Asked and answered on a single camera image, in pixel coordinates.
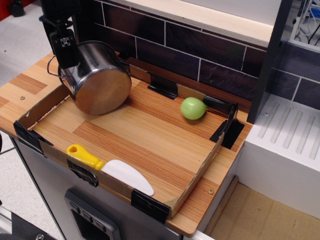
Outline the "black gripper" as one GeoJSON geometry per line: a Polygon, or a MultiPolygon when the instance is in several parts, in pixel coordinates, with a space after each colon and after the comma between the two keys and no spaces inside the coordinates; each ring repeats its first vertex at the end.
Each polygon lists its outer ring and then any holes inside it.
{"type": "Polygon", "coordinates": [[[80,62],[73,22],[69,17],[80,13],[79,0],[41,0],[41,22],[61,69],[75,67],[80,62]]]}

